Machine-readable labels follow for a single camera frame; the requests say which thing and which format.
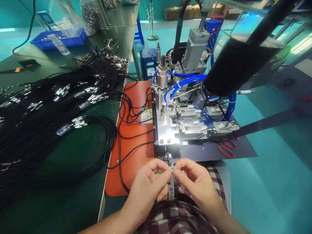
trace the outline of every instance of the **blue tray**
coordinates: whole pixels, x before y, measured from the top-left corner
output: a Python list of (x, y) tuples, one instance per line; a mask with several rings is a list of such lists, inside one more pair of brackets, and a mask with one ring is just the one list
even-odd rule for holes
[[(37, 46), (40, 50), (52, 50), (56, 49), (55, 45), (53, 45), (51, 40), (45, 40), (42, 41), (41, 39), (48, 37), (50, 34), (55, 34), (56, 36), (62, 35), (63, 33), (61, 31), (48, 31), (48, 32), (42, 32), (37, 37), (35, 37), (30, 44), (33, 44)], [(85, 43), (87, 36), (84, 32), (84, 30), (81, 30), (78, 37), (70, 37), (70, 38), (62, 38), (60, 39), (61, 42), (66, 47), (73, 47), (73, 46), (82, 46)]]

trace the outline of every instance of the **hand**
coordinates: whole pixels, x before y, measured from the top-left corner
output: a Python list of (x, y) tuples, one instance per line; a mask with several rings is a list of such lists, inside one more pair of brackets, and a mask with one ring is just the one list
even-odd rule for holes
[(180, 159), (175, 164), (174, 176), (181, 189), (192, 195), (198, 207), (209, 217), (211, 212), (224, 208), (206, 168), (190, 159)]
[(141, 167), (134, 179), (129, 196), (121, 213), (136, 230), (147, 218), (155, 200), (168, 194), (171, 168), (160, 159), (154, 159)]

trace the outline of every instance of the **plaid shirt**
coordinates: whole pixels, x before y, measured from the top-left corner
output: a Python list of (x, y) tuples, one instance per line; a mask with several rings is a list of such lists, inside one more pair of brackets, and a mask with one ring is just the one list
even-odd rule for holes
[[(227, 209), (224, 189), (218, 170), (208, 167), (208, 172), (214, 182), (216, 190)], [(163, 233), (209, 233), (218, 234), (217, 229), (206, 215), (193, 203), (184, 201), (161, 201), (156, 203), (146, 221), (137, 229), (136, 233), (163, 234)]]

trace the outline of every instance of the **blue stool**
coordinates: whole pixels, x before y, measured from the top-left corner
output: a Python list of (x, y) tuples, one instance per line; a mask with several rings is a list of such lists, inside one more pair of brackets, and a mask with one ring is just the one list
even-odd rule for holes
[(140, 15), (137, 16), (137, 29), (139, 32), (134, 33), (134, 40), (141, 40), (142, 45), (144, 45), (144, 38), (142, 34), (142, 29), (141, 29), (141, 23), (140, 23)]
[(148, 68), (154, 68), (156, 71), (157, 67), (157, 60), (156, 60), (156, 49), (144, 49), (140, 51), (141, 57), (141, 69), (142, 69), (142, 76), (143, 80), (152, 79), (153, 75), (147, 74)]
[(221, 26), (222, 26), (223, 22), (218, 20), (218, 19), (209, 19), (206, 20), (206, 27), (207, 27), (207, 31), (211, 34), (212, 32), (215, 33), (216, 38), (219, 35), (219, 32), (221, 30)]

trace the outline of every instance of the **bolt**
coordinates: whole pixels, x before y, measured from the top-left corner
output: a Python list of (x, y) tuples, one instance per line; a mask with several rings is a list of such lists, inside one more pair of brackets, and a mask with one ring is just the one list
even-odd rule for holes
[(166, 65), (166, 56), (162, 55), (160, 57), (160, 65), (164, 67)]

